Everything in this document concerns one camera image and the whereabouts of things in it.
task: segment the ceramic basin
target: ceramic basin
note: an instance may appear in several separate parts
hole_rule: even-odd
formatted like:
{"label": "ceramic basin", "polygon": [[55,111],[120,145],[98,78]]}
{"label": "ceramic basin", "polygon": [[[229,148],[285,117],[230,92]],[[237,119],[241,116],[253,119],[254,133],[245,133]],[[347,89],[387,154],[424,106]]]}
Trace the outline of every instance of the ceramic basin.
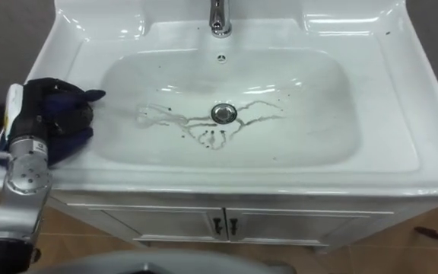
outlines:
{"label": "ceramic basin", "polygon": [[[53,167],[55,188],[379,195],[438,185],[438,83],[405,1],[230,0],[224,39],[211,34],[210,4],[56,1],[28,78],[107,95],[94,104],[95,136]],[[215,123],[217,104],[236,120]]]}
{"label": "ceramic basin", "polygon": [[[314,50],[139,53],[109,68],[101,88],[94,143],[111,161],[296,167],[342,161],[360,144],[348,77]],[[219,103],[235,106],[234,122],[212,120]]]}

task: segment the robotic arm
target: robotic arm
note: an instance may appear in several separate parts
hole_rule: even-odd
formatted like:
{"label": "robotic arm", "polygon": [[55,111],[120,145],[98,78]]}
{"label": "robotic arm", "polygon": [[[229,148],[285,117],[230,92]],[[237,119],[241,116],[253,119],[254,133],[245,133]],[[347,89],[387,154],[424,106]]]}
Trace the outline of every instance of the robotic arm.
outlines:
{"label": "robotic arm", "polygon": [[8,152],[0,151],[0,159],[8,161],[0,202],[0,273],[28,269],[52,186],[42,114],[47,90],[29,81],[24,87],[13,84],[8,92],[2,136]]}
{"label": "robotic arm", "polygon": [[[10,87],[5,134],[1,141],[6,142],[7,148],[0,151],[0,161],[7,163],[0,200],[0,273],[28,269],[40,232],[42,210],[52,188],[49,163],[67,156],[60,148],[69,146],[66,143],[60,147],[56,145],[59,151],[53,154],[60,159],[49,158],[49,135],[70,135],[85,129],[80,131],[79,141],[74,140],[72,144],[76,146],[87,141],[92,136],[92,129],[88,126],[93,116],[87,102],[98,100],[105,94],[103,91],[97,93],[83,92],[54,78],[31,80],[24,86],[13,84]],[[46,99],[49,97],[56,100],[51,100],[48,107]],[[66,106],[69,111],[49,121],[43,110],[45,107],[55,108],[56,101],[62,100],[71,102],[71,107]]]}

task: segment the tiled floor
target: tiled floor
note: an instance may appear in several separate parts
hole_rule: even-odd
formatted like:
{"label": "tiled floor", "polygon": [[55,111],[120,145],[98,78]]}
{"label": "tiled floor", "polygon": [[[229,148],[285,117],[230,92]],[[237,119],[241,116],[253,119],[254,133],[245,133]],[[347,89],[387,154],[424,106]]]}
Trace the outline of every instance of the tiled floor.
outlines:
{"label": "tiled floor", "polygon": [[[135,249],[54,209],[46,209],[38,242],[41,268],[83,256]],[[418,225],[438,230],[438,209],[389,228],[328,255],[305,247],[249,244],[154,243],[155,248],[214,250],[261,261],[284,261],[308,274],[438,274],[438,242],[412,232]]]}

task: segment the sink drain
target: sink drain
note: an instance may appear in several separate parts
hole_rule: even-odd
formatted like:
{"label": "sink drain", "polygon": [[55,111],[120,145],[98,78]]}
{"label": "sink drain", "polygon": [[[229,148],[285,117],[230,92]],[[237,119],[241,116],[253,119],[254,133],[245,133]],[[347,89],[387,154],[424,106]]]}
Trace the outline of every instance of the sink drain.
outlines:
{"label": "sink drain", "polygon": [[214,122],[221,125],[233,122],[236,117],[236,108],[229,104],[218,104],[214,106],[211,111],[211,118]]}

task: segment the chrome faucet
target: chrome faucet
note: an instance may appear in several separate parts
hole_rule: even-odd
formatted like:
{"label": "chrome faucet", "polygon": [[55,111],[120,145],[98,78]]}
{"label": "chrome faucet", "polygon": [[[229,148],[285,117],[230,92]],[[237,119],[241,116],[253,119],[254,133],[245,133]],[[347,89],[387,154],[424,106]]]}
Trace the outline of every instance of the chrome faucet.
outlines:
{"label": "chrome faucet", "polygon": [[211,0],[211,17],[209,19],[212,35],[226,38],[231,35],[232,27],[229,19],[229,0]]}

